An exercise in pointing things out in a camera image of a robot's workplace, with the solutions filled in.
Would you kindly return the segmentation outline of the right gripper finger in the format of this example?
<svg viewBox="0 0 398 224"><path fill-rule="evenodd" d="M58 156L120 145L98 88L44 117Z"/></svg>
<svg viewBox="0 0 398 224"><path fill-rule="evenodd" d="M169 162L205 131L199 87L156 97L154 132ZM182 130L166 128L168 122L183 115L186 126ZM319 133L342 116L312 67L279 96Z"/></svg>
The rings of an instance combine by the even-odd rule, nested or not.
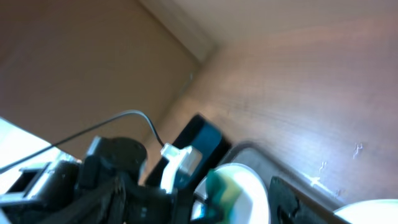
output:
<svg viewBox="0 0 398 224"><path fill-rule="evenodd" d="M271 178L268 199L273 224L345 223L344 219L277 176Z"/></svg>

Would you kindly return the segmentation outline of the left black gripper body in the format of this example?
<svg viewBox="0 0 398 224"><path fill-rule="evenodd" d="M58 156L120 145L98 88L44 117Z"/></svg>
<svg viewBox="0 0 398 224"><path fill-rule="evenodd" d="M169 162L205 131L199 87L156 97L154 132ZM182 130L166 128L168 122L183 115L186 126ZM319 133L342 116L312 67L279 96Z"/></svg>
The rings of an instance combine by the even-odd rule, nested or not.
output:
<svg viewBox="0 0 398 224"><path fill-rule="evenodd" d="M164 189L138 185L127 174L120 174L119 179L125 193L124 223L190 223L193 207L191 190L168 193Z"/></svg>

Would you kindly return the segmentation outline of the white plate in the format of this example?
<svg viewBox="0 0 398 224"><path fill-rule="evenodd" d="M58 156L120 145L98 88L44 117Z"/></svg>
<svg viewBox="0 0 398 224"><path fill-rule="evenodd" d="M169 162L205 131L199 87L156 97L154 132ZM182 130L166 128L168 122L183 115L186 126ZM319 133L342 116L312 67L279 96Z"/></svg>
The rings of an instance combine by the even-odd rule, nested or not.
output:
<svg viewBox="0 0 398 224"><path fill-rule="evenodd" d="M242 194L233 207L231 224L266 224L271 222L270 208L267 198L267 189L260 176L250 167L238 164L223 164L214 170L218 170L233 180L242 188ZM205 218L205 200L207 198L205 188L206 177L195 189L195 194L200 200L193 204L192 220L203 219L205 223L216 223L217 218Z"/></svg>
<svg viewBox="0 0 398 224"><path fill-rule="evenodd" d="M397 199L356 202L334 211L348 223L397 224Z"/></svg>

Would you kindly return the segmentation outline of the green yellow sponge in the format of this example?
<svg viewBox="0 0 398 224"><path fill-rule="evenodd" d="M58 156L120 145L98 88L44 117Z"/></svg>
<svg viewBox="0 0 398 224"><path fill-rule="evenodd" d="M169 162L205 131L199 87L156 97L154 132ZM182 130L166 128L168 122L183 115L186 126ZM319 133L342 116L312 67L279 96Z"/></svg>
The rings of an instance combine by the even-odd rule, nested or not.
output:
<svg viewBox="0 0 398 224"><path fill-rule="evenodd" d="M242 194L242 188L232 177L214 169L206 176L205 188L205 218L217 218L216 223L230 223L234 204Z"/></svg>

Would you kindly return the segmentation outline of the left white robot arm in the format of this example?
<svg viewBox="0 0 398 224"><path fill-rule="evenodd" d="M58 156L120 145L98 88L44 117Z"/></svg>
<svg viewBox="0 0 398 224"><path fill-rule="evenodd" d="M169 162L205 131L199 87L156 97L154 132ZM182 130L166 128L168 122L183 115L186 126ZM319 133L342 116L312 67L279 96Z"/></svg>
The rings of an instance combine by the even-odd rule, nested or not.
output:
<svg viewBox="0 0 398 224"><path fill-rule="evenodd" d="M83 162L26 167L1 196L11 223L190 223L191 192L138 181L147 151L130 138L96 138Z"/></svg>

